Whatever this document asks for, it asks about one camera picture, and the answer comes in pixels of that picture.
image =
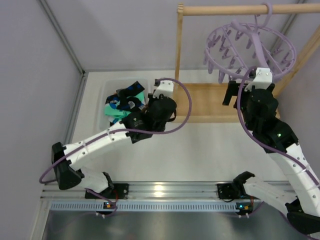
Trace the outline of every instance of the wooden shelf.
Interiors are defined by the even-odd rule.
[[[186,83],[192,98],[192,111],[188,123],[238,123],[237,110],[233,108],[237,97],[231,99],[229,106],[223,106],[227,83]],[[188,112],[189,102],[185,91],[176,86],[173,99],[177,104],[175,123],[181,123]]]

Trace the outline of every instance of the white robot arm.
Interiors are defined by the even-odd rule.
[[[223,101],[229,105],[231,96],[242,91],[239,105],[245,131],[279,165],[295,194],[278,189],[250,172],[238,175],[232,188],[235,199],[253,196],[279,210],[301,233],[320,232],[320,184],[307,162],[298,138],[288,124],[276,118],[278,101],[273,97],[275,85],[269,68],[257,68],[249,75],[253,81],[240,89],[230,81]]]
[[[66,145],[57,142],[52,146],[53,164],[65,157],[64,161],[54,167],[61,190],[80,186],[110,197],[114,189],[110,176],[85,166],[96,156],[152,137],[152,134],[143,131],[165,130],[166,123],[172,121],[172,115],[176,114],[177,105],[171,98],[174,84],[170,80],[156,80],[155,87],[143,111],[132,112],[108,129],[82,141]]]

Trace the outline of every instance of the plastic storage bin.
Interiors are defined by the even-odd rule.
[[[110,127],[110,122],[108,116],[105,115],[105,103],[108,96],[113,95],[117,89],[124,89],[138,81],[144,87],[144,98],[145,102],[148,102],[148,93],[151,92],[151,86],[153,81],[150,79],[145,79],[142,77],[122,77],[117,79],[107,80],[100,92],[100,98],[97,109],[97,131],[101,132]]]

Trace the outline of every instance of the light gray wall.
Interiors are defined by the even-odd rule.
[[[25,240],[80,74],[36,0],[0,1],[0,23],[0,239]]]
[[[292,42],[304,45],[320,24],[319,14],[298,16],[289,33]],[[301,143],[304,155],[320,177],[320,48],[309,59],[279,97],[281,118],[290,124]]]
[[[181,0],[48,0],[74,51],[86,69],[173,69],[177,6]],[[260,4],[256,0],[184,0],[186,6]],[[272,4],[296,0],[269,0]],[[202,68],[205,41],[211,31],[236,16],[184,17],[182,68]],[[253,22],[253,16],[237,16]],[[274,15],[269,27],[280,30],[286,15]],[[266,36],[270,46],[273,36]],[[251,54],[243,56],[248,65]]]

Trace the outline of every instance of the wooden rod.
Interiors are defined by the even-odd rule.
[[[181,42],[182,42],[182,23],[183,23],[184,4],[178,3],[177,22],[176,22],[176,46],[175,46],[175,72],[174,79],[179,80],[180,71],[180,56],[181,56]]]
[[[275,4],[272,14],[320,13],[320,3]],[[268,14],[266,5],[185,6],[183,16]]]
[[[304,45],[301,52],[296,58],[296,62],[292,68],[292,71],[285,75],[280,82],[275,85],[273,94],[278,97],[285,87],[291,82],[297,72],[307,63],[308,59],[314,54],[317,48],[320,46],[320,25],[310,37],[308,42]]]

